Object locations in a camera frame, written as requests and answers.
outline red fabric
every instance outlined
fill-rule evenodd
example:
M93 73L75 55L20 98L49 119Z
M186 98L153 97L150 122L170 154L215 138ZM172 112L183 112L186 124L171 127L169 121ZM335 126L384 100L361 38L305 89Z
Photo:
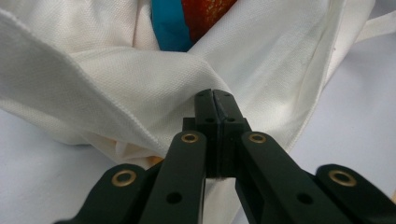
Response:
M236 0L181 0L192 42L198 41Z

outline black plastic part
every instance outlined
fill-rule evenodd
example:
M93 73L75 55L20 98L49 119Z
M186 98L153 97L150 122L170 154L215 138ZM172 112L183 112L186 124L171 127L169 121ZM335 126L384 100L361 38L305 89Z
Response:
M264 199L260 195L254 181L251 179L249 173L243 174L247 169L241 165L237 176L242 176L243 181L237 178L235 181L235 190L238 194L239 201L247 216L248 223L259 224L262 223L262 211L264 209Z
M206 176L219 176L220 120L213 100L212 90L200 91L194 97L195 131L203 133L207 139Z
M195 130L207 138L206 177L235 177L235 140L250 131L233 96L226 91L200 91L195 95L195 122L183 119L183 131Z
M251 141L252 134L265 141ZM244 133L239 149L265 202L261 223L351 223L271 136Z
M174 137L140 224L202 223L205 151L206 138L201 133L186 131Z
M396 223L396 205L355 171L340 165L324 165L318 168L316 180L356 223Z
M242 133L247 132L248 124L239 110L233 96L226 91L213 91L214 102L218 112L221 129L221 143L219 145L220 160L218 177L235 177L237 172L236 142Z
M122 164L106 171L96 183L78 214L56 224L124 224L137 223L161 164L145 171L139 166ZM128 186L113 185L119 171L133 171L134 182Z

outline teal fabric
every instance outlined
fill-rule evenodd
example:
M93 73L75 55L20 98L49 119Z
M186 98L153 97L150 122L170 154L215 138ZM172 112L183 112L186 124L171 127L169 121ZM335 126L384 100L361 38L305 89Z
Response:
M161 50L187 51L192 47L181 0L152 0L152 26Z

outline white cloth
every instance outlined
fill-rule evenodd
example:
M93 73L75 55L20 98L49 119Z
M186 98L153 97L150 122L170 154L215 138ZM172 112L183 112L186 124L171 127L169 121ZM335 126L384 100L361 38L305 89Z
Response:
M191 97L221 89L254 130L289 150L373 4L238 1L188 53L175 53L157 50L149 1L2 1L0 107L61 142L145 165L192 116ZM217 193L232 185L209 190L205 223L232 221L235 195ZM220 216L216 203L229 209Z

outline white surface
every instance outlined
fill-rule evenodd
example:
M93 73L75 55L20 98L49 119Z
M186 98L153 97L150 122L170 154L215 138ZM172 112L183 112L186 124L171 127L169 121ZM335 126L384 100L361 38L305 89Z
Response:
M305 170L338 163L388 196L396 189L395 41L387 35L361 42L346 56L291 152ZM0 111L0 223L72 217L113 165L93 147L56 143ZM235 221L244 222L242 215Z

